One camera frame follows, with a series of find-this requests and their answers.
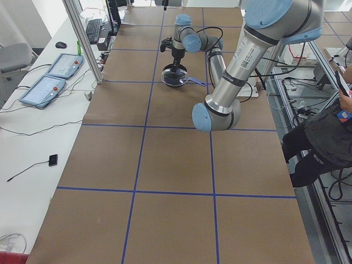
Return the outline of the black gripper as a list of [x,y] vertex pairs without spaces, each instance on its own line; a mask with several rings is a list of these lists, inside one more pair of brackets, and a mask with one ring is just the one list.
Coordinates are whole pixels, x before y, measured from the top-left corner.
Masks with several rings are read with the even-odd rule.
[[181,61],[185,57],[185,49],[178,49],[173,47],[172,48],[172,57],[173,65],[172,65],[172,73],[173,74],[180,74],[181,73]]

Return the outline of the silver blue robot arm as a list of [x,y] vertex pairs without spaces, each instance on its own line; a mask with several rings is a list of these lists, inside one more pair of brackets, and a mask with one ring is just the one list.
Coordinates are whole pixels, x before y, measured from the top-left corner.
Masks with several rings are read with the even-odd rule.
[[218,38],[196,33],[191,17],[176,16],[172,49],[207,52],[215,66],[215,88],[192,110],[199,131],[228,130],[240,118],[237,95],[266,51],[279,43],[304,43],[319,38],[323,28],[324,1],[248,1],[243,36],[229,65],[225,65]]

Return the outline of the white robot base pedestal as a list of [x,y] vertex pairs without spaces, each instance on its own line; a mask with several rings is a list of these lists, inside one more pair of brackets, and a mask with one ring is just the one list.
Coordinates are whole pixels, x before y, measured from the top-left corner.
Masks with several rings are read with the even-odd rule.
[[259,92],[256,87],[255,78],[250,78],[247,83],[242,87],[240,92],[237,95],[238,97],[258,97]]

